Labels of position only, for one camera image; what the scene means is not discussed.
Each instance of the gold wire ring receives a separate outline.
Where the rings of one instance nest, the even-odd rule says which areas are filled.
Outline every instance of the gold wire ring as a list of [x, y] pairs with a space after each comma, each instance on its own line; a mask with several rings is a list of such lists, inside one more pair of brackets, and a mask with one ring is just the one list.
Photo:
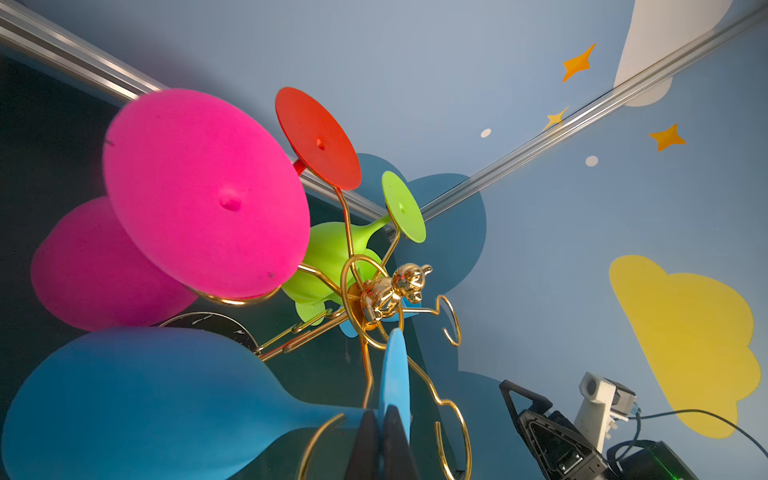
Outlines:
[[[429, 392], [432, 394], [432, 399], [435, 400], [435, 403], [441, 406], [450, 407], [456, 415], [458, 422], [462, 424], [462, 435], [464, 436], [464, 452], [467, 458], [467, 469], [465, 471], [464, 480], [469, 480], [472, 477], [472, 444], [469, 442], [469, 431], [467, 430], [467, 423], [464, 421], [464, 416], [462, 415], [461, 410], [458, 409], [458, 406], [456, 406], [453, 401], [440, 398], [440, 396], [437, 394], [435, 384], [432, 383], [429, 375], [427, 375], [426, 372], [422, 370], [422, 368], [416, 364], [416, 362], [414, 362], [410, 356], [408, 357], [408, 365], [410, 365], [413, 371], [422, 378], [424, 383], [426, 383], [427, 387], [429, 388]], [[442, 472], [448, 480], [455, 480], [453, 474], [451, 473], [451, 467], [448, 465], [448, 459], [445, 457], [445, 449], [442, 445], [442, 429], [440, 427], [440, 422], [435, 422], [435, 440], [437, 441], [437, 453], [440, 457]]]
[[310, 439], [310, 443], [306, 445], [306, 448], [304, 449], [303, 455], [301, 455], [301, 463], [299, 464], [299, 471], [296, 473], [296, 480], [304, 480], [306, 478], [306, 471], [310, 467], [310, 457], [312, 456], [312, 450], [315, 449], [315, 444], [317, 443], [317, 440], [320, 438], [320, 436], [325, 432], [327, 429], [330, 429], [337, 424], [344, 421], [345, 415], [343, 413], [340, 413], [327, 422], [323, 423], [319, 429], [317, 429], [317, 432], [315, 432], [315, 435], [312, 435], [312, 438]]
[[[352, 255], [352, 256], [349, 257], [349, 259], [346, 262], [344, 262], [344, 267], [341, 270], [341, 284], [342, 285], [346, 285], [346, 278], [349, 275], [349, 268], [350, 268], [350, 266], [352, 266], [355, 262], [357, 262], [359, 260], [362, 260], [362, 261], [370, 263], [379, 272], [381, 272], [381, 273], [386, 275], [386, 271], [384, 270], [384, 267], [379, 265], [373, 258], [367, 257], [366, 255]], [[386, 344], [385, 343], [377, 342], [376, 340], [371, 338], [371, 336], [368, 335], [368, 333], [366, 332], [366, 329], [364, 329], [362, 327], [362, 323], [355, 316], [355, 311], [352, 310], [352, 308], [350, 308], [350, 306], [349, 306], [349, 295], [347, 294], [347, 292], [345, 290], [343, 290], [342, 291], [342, 295], [340, 295], [340, 296], [341, 296], [342, 304], [344, 305], [344, 310], [346, 310], [347, 315], [349, 316], [349, 322], [352, 324], [352, 327], [354, 327], [354, 329], [357, 332], [357, 334], [360, 335], [362, 338], [364, 338], [366, 340], [366, 342], [368, 342], [368, 344], [370, 346], [372, 346], [373, 348], [379, 349], [379, 350], [386, 350]]]
[[251, 305], [257, 305], [258, 303], [266, 302], [283, 287], [282, 285], [278, 286], [275, 290], [272, 290], [271, 292], [264, 293], [263, 295], [259, 296], [252, 296], [250, 298], [241, 298], [241, 299], [228, 299], [223, 298], [221, 296], [215, 296], [211, 295], [209, 293], [201, 292], [199, 290], [195, 290], [191, 286], [186, 286], [188, 290], [190, 290], [195, 295], [202, 297], [206, 300], [210, 300], [213, 303], [218, 303], [219, 305], [226, 305], [226, 306], [251, 306]]

